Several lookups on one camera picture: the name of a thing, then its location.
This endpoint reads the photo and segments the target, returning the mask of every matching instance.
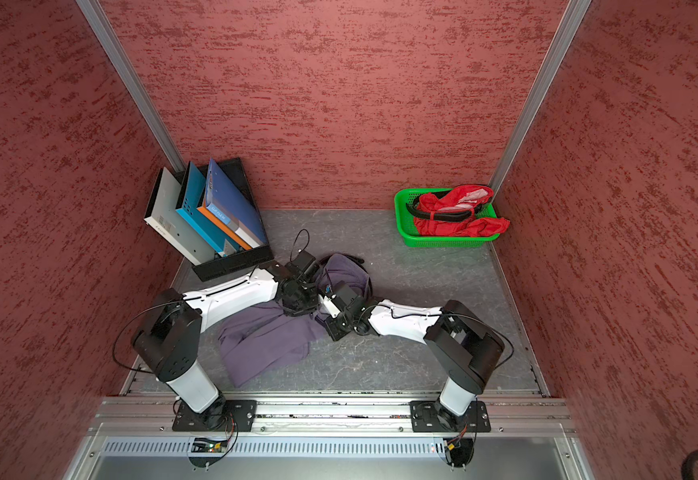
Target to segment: red textured wall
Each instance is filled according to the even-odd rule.
[[[102,0],[186,160],[264,208],[488,182],[566,0]]]
[[[598,480],[678,479],[698,448],[698,2],[593,2],[497,210]]]
[[[114,335],[179,264],[142,219],[163,164],[74,2],[0,2],[0,479],[59,478],[122,386]]]

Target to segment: red bag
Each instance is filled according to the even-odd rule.
[[[461,185],[447,195],[437,198],[434,194],[423,194],[418,198],[418,210],[431,218],[414,217],[413,223],[421,236],[492,236],[502,234],[509,228],[505,218],[474,218],[475,207],[486,204],[493,191],[481,185]],[[456,214],[471,211],[471,215],[460,222],[435,220],[433,214]]]

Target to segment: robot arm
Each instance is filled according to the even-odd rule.
[[[333,340],[362,330],[427,344],[449,377],[436,402],[437,414],[445,426],[456,428],[497,365],[503,351],[500,338],[455,300],[434,308],[365,302],[341,284],[330,298],[319,296],[314,284],[302,280],[316,271],[314,260],[301,252],[286,266],[270,262],[208,289],[183,295],[166,290],[154,304],[171,304],[144,317],[133,347],[157,379],[213,429],[225,400],[197,361],[200,334],[229,315],[275,298],[293,315],[315,311],[321,304],[329,312],[325,327]]]

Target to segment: blue binder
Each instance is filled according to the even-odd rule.
[[[175,206],[175,211],[221,256],[236,254],[241,250],[240,245],[213,225],[207,216],[197,211],[197,206],[200,205],[202,195],[205,193],[205,183],[202,172],[189,162],[181,182],[179,202]]]
[[[244,242],[254,248],[266,245],[266,233],[261,216],[240,193],[229,177],[211,158],[208,163],[208,181],[205,186],[205,207]]]

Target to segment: metal vent grille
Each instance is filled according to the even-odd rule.
[[[188,457],[188,438],[109,437],[102,456]],[[443,454],[442,438],[256,438],[240,437],[230,457],[431,458]]]
[[[439,457],[439,438],[240,438],[237,457]]]
[[[109,437],[102,455],[116,457],[185,457],[192,438]]]

